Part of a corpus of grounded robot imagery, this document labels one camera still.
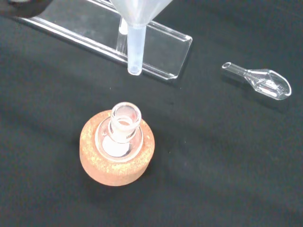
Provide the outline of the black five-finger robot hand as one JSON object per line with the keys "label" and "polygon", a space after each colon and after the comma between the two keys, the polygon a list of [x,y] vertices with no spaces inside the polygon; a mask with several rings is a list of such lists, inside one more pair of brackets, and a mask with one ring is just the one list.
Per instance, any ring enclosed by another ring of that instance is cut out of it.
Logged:
{"label": "black five-finger robot hand", "polygon": [[40,15],[52,0],[0,0],[0,15],[31,18]]}

